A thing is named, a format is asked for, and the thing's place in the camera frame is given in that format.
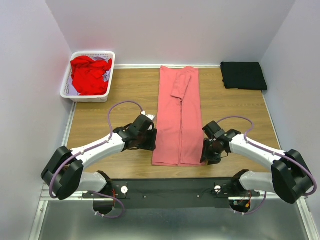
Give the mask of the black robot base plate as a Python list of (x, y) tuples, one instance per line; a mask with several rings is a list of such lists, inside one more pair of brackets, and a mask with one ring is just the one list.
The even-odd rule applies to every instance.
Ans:
[(234, 193), (230, 177), (114, 179), (115, 191), (125, 209), (228, 208), (229, 198), (259, 197), (254, 190)]

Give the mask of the pink t shirt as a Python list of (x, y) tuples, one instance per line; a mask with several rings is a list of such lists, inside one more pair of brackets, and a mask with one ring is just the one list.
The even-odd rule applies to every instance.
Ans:
[(201, 166), (204, 133), (199, 70), (194, 67), (159, 70), (154, 166)]

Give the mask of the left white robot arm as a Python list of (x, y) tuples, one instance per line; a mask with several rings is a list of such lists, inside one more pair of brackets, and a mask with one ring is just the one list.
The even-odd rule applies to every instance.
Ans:
[(110, 194), (110, 178), (103, 172), (84, 170), (106, 157), (127, 150), (154, 151), (157, 129), (155, 115), (140, 114), (133, 123), (115, 128), (107, 136), (88, 145), (59, 147), (41, 173), (53, 199), (65, 200), (75, 192), (94, 191), (104, 198)]

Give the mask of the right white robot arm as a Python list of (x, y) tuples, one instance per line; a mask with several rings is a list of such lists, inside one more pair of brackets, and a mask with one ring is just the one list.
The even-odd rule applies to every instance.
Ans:
[(201, 162), (218, 164), (221, 154), (237, 154), (265, 167), (267, 172), (243, 169), (235, 174), (222, 191), (241, 196), (249, 191), (274, 193), (284, 202), (294, 204), (299, 198), (317, 190), (316, 180), (302, 155), (291, 149), (283, 151), (250, 139), (246, 133), (230, 129), (224, 131), (216, 121), (203, 127)]

